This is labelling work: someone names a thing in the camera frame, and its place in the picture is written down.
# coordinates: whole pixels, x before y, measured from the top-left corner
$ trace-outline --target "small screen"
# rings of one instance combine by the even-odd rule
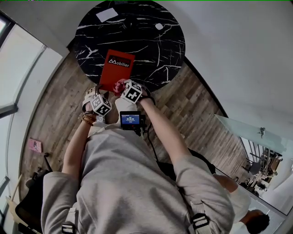
[[[139,115],[121,115],[122,124],[139,124]]]

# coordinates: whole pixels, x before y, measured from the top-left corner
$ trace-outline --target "person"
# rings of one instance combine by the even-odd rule
[[[264,231],[270,222],[270,217],[261,210],[249,210],[250,196],[241,191],[238,184],[223,175],[213,175],[230,194],[230,200],[235,212],[234,225],[230,234],[238,233],[245,225],[250,234]]]
[[[118,112],[137,110],[122,98],[115,104]],[[141,137],[122,130],[119,122],[96,122],[87,103],[62,172],[48,173],[43,181],[44,234],[59,234],[61,229],[81,234],[190,233],[198,207],[197,213],[205,217],[195,225],[210,228],[212,234],[229,233],[234,212],[225,190],[207,165],[191,156],[178,130],[152,100],[144,98],[140,104],[174,165],[176,186]]]

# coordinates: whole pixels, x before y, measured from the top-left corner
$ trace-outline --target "round table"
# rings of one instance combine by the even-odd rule
[[[96,14],[111,8],[118,15],[101,22]],[[156,2],[105,1],[84,16],[74,43],[81,69],[96,84],[109,49],[135,55],[130,78],[154,91],[178,73],[185,41],[179,23]]]

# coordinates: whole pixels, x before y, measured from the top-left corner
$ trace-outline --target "wooden floor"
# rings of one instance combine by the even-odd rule
[[[40,101],[27,138],[43,143],[43,151],[50,153],[48,160],[53,170],[62,168],[66,147],[80,123],[84,94],[93,86],[80,69],[74,53],[70,53]],[[239,138],[230,134],[214,116],[222,113],[186,64],[153,96],[157,107],[179,129],[189,148],[204,155],[230,177],[242,176],[244,170],[241,166],[246,165],[244,148]],[[159,159],[168,161],[168,155],[153,131],[150,131],[150,137]],[[20,198],[27,193],[25,181],[38,167],[46,168],[42,154],[30,151],[26,146],[21,161]]]

